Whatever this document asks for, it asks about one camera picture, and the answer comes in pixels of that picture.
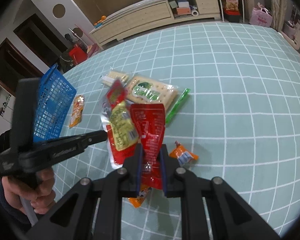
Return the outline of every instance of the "blue plastic basket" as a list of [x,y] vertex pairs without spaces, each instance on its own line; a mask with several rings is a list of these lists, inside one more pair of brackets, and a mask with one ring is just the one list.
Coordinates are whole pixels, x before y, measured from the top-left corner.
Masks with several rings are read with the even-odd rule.
[[55,63],[41,78],[33,141],[58,138],[77,91]]

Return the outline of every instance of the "orange box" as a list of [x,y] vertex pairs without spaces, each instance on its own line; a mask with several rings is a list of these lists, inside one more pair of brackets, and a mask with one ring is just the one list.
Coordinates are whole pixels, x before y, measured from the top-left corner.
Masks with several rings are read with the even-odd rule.
[[190,7],[188,8],[177,8],[178,15],[191,14]]

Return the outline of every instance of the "round hole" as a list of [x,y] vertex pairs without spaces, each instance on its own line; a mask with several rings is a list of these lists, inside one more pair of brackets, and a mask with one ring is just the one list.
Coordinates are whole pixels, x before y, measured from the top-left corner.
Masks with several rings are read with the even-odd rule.
[[80,29],[80,28],[74,28],[73,30],[72,30],[75,34],[77,34],[80,38],[82,37],[82,35],[83,35],[83,32],[82,32],[82,30]]
[[61,3],[58,3],[54,6],[52,13],[56,18],[62,18],[66,13],[66,8]]

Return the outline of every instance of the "pink bag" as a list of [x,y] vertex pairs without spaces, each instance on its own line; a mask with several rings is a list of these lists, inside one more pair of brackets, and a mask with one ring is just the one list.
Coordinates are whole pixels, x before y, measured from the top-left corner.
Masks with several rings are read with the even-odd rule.
[[250,24],[259,25],[263,27],[270,27],[272,23],[272,16],[269,11],[258,3],[259,8],[253,8],[250,17]]

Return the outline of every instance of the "metal screw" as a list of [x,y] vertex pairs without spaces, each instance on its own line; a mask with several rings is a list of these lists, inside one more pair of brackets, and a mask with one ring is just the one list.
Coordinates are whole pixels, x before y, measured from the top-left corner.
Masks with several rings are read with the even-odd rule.
[[220,178],[220,177],[214,177],[214,178],[212,179],[212,181],[213,181],[214,184],[219,185],[219,184],[221,184],[221,183],[223,182],[223,179]]
[[86,186],[90,183],[90,179],[89,178],[83,178],[80,180],[80,184],[83,186]]
[[126,169],[126,168],[119,168],[119,169],[117,169],[117,172],[118,172],[120,175],[123,175],[123,174],[126,174],[126,173],[127,173],[127,169]]
[[179,175],[184,174],[186,173],[186,169],[182,167],[176,168],[176,173]]

